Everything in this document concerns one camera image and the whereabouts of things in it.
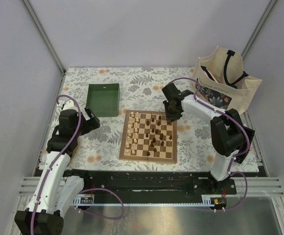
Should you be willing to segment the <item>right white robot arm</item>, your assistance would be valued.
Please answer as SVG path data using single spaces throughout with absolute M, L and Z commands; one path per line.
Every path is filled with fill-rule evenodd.
M 182 113 L 187 112 L 209 124 L 216 157 L 208 189 L 214 194 L 220 193 L 225 189 L 224 180 L 233 175 L 233 161 L 240 155 L 248 154 L 251 140 L 247 132 L 251 130 L 242 124 L 235 109 L 226 111 L 212 106 L 190 90 L 180 91 L 174 83 L 166 85 L 162 92 L 166 98 L 163 104 L 167 120 L 179 120 Z

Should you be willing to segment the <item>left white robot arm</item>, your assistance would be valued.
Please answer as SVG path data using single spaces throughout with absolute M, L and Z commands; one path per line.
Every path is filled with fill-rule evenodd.
M 59 123 L 47 143 L 45 167 L 35 192 L 24 210 L 16 212 L 14 221 L 23 235 L 60 235 L 64 216 L 80 193 L 91 189 L 86 177 L 69 176 L 62 189 L 60 183 L 79 146 L 79 138 L 100 126 L 99 119 L 90 114 L 85 119 L 74 100 L 62 105 Z

